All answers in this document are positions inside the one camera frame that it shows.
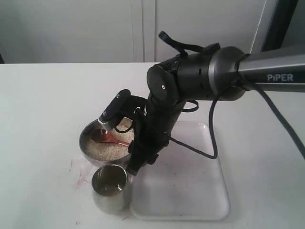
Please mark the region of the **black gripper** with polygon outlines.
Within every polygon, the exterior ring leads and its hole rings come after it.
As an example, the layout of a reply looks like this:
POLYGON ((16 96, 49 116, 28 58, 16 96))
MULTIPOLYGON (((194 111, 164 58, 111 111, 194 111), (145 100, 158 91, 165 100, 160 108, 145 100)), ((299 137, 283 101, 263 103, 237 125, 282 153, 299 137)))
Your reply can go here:
POLYGON ((171 131, 180 116, 185 100, 170 106, 161 106, 149 96, 144 108, 135 111, 134 140, 128 152, 130 160, 126 171, 136 176, 146 164, 155 163, 158 152, 168 146, 171 131))

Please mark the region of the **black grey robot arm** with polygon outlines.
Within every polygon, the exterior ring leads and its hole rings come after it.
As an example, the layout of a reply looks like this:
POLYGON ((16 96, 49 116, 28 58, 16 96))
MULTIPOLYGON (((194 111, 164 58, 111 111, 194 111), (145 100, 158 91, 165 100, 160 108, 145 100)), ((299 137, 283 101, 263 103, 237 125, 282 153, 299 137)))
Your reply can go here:
POLYGON ((246 54, 236 47, 177 56, 151 67, 147 73, 149 96, 135 109, 135 138, 129 148, 128 173, 136 175, 153 164, 158 153, 172 141, 171 131, 187 102, 212 102, 209 126, 218 101, 235 101, 247 91, 257 91, 286 129, 301 154, 305 146, 276 108, 267 91, 304 92, 305 48, 288 47, 246 54))

